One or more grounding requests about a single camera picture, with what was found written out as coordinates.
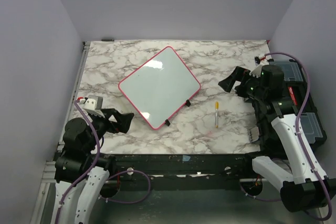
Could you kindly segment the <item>white yellow whiteboard marker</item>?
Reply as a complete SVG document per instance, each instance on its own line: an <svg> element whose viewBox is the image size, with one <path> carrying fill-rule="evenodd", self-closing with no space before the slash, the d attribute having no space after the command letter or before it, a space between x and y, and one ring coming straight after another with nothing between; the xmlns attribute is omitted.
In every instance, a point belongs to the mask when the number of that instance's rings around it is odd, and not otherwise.
<svg viewBox="0 0 336 224"><path fill-rule="evenodd" d="M218 109L219 103L218 101L215 102L215 127L218 128Z"/></svg>

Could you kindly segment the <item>pink framed whiteboard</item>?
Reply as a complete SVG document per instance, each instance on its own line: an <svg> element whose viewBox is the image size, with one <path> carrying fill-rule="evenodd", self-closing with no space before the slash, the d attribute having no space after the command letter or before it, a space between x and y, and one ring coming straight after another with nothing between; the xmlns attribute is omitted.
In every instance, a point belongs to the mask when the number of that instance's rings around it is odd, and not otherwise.
<svg viewBox="0 0 336 224"><path fill-rule="evenodd" d="M201 84L177 52L167 46L122 79L118 88L157 130L190 102Z"/></svg>

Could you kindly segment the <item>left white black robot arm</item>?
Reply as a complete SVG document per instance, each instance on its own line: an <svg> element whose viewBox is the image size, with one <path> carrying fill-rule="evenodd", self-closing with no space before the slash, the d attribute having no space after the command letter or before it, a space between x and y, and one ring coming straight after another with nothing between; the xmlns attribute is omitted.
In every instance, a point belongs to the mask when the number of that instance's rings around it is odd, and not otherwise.
<svg viewBox="0 0 336 224"><path fill-rule="evenodd" d="M106 133L127 133L134 113L102 109L65 125L61 154L55 161L56 197L51 223L88 223L103 184L116 175L114 156L100 152Z"/></svg>

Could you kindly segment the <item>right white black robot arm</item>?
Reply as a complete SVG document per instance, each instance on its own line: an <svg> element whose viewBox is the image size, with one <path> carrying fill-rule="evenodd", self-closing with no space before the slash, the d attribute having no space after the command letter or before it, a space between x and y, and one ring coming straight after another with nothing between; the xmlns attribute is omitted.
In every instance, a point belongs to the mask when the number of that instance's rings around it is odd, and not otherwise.
<svg viewBox="0 0 336 224"><path fill-rule="evenodd" d="M290 212L331 208L335 179L329 179L320 166L301 127L299 110L283 93L282 69L277 65L258 66L253 71L236 67L218 85L225 92L235 89L239 97L257 105L279 137L291 167L287 172L265 155L243 162L242 173L249 178L259 174L267 179L280 192Z"/></svg>

